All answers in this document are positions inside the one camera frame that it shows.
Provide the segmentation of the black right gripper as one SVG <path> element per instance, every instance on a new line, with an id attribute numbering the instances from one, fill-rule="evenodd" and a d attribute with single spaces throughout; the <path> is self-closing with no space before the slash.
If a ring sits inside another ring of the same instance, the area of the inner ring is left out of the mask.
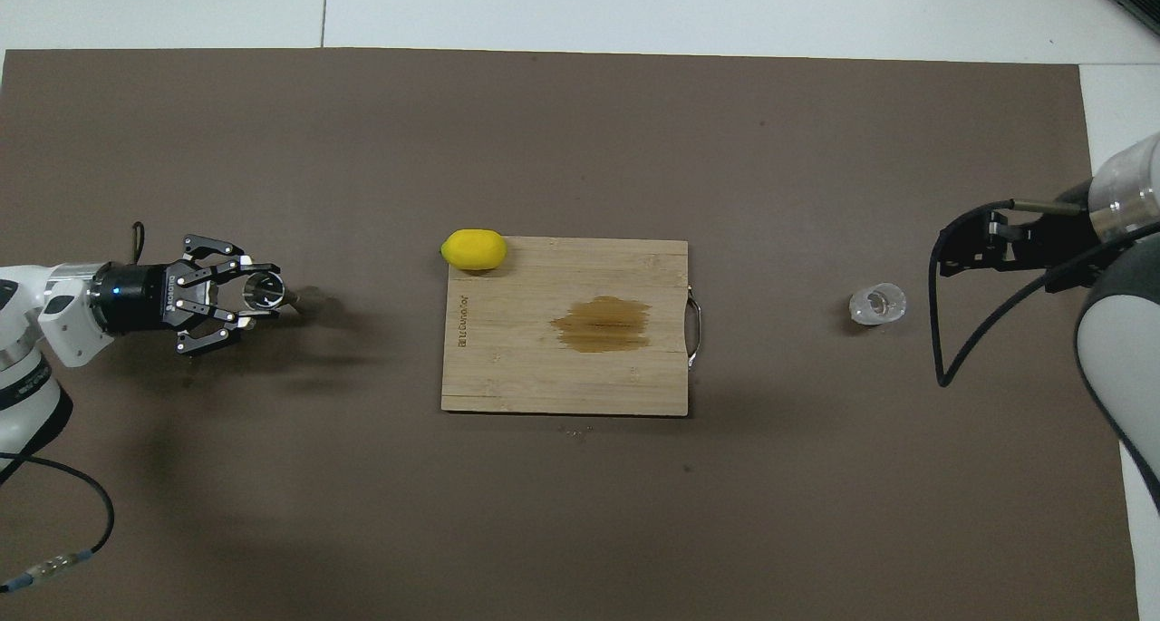
<path id="1" fill-rule="evenodd" d="M 1078 255 L 1097 245 L 1099 234 L 1087 214 L 1044 214 L 1036 219 L 1009 221 L 999 211 L 970 211 L 938 236 L 938 275 L 954 277 L 962 270 L 998 269 L 1005 262 L 1005 270 L 1051 268 L 1044 274 L 1045 293 L 1089 289 L 1114 262 L 1114 254 L 1078 261 Z"/>

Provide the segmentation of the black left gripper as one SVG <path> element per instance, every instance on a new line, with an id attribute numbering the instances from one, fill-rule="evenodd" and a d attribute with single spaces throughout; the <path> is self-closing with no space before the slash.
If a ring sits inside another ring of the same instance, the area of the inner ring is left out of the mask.
<path id="1" fill-rule="evenodd" d="M 203 304 L 177 304 L 177 277 L 179 286 L 225 284 L 260 273 L 280 274 L 280 267 L 258 263 L 232 241 L 200 234 L 187 234 L 183 247 L 179 263 L 109 263 L 100 270 L 95 277 L 99 327 L 111 335 L 173 328 L 177 332 L 177 354 L 189 358 L 239 342 L 245 331 L 256 327 L 256 317 L 252 315 Z M 215 255 L 224 260 L 208 267 L 200 265 Z M 194 328 L 206 322 L 222 325 L 206 335 L 193 335 Z"/>

